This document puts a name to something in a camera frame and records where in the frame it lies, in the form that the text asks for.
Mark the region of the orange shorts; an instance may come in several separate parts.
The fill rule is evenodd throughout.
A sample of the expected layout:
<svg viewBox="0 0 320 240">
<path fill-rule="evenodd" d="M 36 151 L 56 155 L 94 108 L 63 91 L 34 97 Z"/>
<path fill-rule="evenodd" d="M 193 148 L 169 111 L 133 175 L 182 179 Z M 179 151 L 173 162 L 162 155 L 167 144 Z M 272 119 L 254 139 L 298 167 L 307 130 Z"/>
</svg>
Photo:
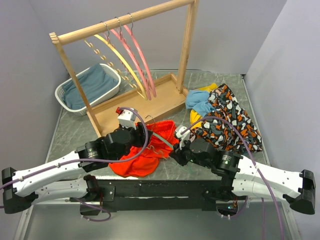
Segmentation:
<svg viewBox="0 0 320 240">
<path fill-rule="evenodd" d="M 179 141 L 175 138 L 176 124 L 173 120 L 164 120 L 147 125 L 147 129 L 158 134 L 167 140 L 173 146 Z M 128 158 L 135 156 L 141 149 L 132 147 L 130 154 L 123 156 L 121 159 L 124 162 L 110 163 L 109 167 L 112 171 L 121 177 L 145 177 L 152 174 L 160 163 L 160 159 L 168 158 L 172 151 L 170 147 L 151 136 L 148 146 L 136 158 L 126 161 Z"/>
</svg>

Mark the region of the green hanger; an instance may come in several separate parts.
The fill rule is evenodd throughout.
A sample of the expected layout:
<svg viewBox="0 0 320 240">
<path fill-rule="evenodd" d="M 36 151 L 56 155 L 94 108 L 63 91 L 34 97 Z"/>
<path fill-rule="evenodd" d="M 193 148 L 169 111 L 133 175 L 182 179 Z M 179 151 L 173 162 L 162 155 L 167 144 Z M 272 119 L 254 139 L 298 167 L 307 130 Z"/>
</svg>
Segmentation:
<svg viewBox="0 0 320 240">
<path fill-rule="evenodd" d="M 151 116 L 151 115 L 147 115 L 145 118 L 146 118 L 146 119 L 147 119 L 147 118 L 151 118 L 151 120 L 152 120 L 154 123 L 156 123 L 155 118 L 154 118 L 153 116 Z M 158 135 L 157 133 L 153 133 L 152 135 L 153 135 L 154 137 L 156 137 L 157 139 L 159 139 L 159 140 L 160 140 L 161 142 L 163 142 L 164 144 L 166 144 L 169 148 L 171 148 L 171 150 L 174 149 L 174 146 L 173 146 L 172 144 L 170 144 L 166 139 L 164 139 L 163 137 L 161 137 L 161 136 Z M 173 159 L 171 160 L 171 163 L 174 164 L 175 166 L 178 166 L 178 163 L 177 163 L 176 161 L 174 161 Z M 193 174 L 193 171 L 192 171 L 192 169 L 191 169 L 190 166 L 188 166 L 188 168 L 184 168 L 183 166 L 180 165 L 179 168 L 182 169 L 183 171 L 189 173 L 189 174 Z"/>
</svg>

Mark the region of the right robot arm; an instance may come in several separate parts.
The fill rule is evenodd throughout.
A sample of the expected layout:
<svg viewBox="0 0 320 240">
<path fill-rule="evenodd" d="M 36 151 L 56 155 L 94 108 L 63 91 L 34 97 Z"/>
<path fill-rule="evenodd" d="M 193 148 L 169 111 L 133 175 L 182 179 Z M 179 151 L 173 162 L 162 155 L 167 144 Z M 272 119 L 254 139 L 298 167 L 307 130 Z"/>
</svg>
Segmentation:
<svg viewBox="0 0 320 240">
<path fill-rule="evenodd" d="M 253 163 L 244 155 L 218 150 L 200 138 L 187 140 L 184 146 L 175 144 L 169 156 L 181 166 L 193 163 L 221 178 L 217 187 L 204 191 L 206 198 L 223 202 L 242 196 L 272 199 L 287 202 L 301 214 L 316 212 L 315 176 L 310 170 L 295 172 Z"/>
</svg>

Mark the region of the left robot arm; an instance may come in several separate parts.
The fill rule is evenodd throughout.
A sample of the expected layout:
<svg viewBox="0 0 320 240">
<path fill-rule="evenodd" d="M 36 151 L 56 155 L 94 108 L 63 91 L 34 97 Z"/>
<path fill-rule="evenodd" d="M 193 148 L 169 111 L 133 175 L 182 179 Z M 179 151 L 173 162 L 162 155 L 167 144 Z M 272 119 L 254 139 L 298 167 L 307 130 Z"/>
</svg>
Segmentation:
<svg viewBox="0 0 320 240">
<path fill-rule="evenodd" d="M 120 126 L 54 161 L 26 170 L 5 168 L 1 172 L 1 208 L 6 214 L 15 214 L 54 199 L 94 201 L 100 197 L 101 189 L 90 172 L 119 161 L 132 147 L 144 149 L 152 134 L 140 122 L 135 127 Z"/>
</svg>

